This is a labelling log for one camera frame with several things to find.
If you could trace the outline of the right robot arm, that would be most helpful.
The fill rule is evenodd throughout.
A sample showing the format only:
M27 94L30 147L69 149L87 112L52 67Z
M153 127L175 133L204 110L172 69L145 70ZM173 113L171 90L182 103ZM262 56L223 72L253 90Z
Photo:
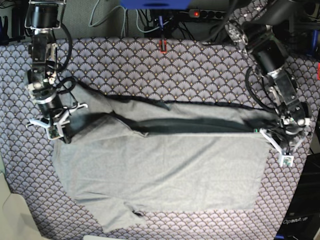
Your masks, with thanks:
M31 100L38 106L41 118L30 119L28 126L45 130L51 141L71 143L70 116L86 108L87 104L74 101L72 106L63 105L60 96L70 94L76 85L73 77L56 83L71 59L72 38L63 24L66 7L64 0L31 0L25 16L24 26L33 32L28 53L31 57L30 70L25 75L25 87ZM63 64L58 61L58 44L54 30L62 29L66 35L68 50Z

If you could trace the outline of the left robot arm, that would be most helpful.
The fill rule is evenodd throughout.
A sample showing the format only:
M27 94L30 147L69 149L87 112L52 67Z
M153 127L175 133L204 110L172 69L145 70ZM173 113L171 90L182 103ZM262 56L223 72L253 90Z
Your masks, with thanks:
M245 74L245 86L250 96L264 110L278 116L275 127L261 128L259 132L279 153L280 166L293 166L294 153L304 142L311 124L308 104L298 97L298 85L285 70L286 55L281 43L276 42L273 27L285 21L298 8L297 0L276 0L266 8L257 20L239 24L227 19L224 27L230 39L242 44L244 52L253 56L263 79L270 83L274 99L273 107L268 107L253 93L249 76L250 67Z

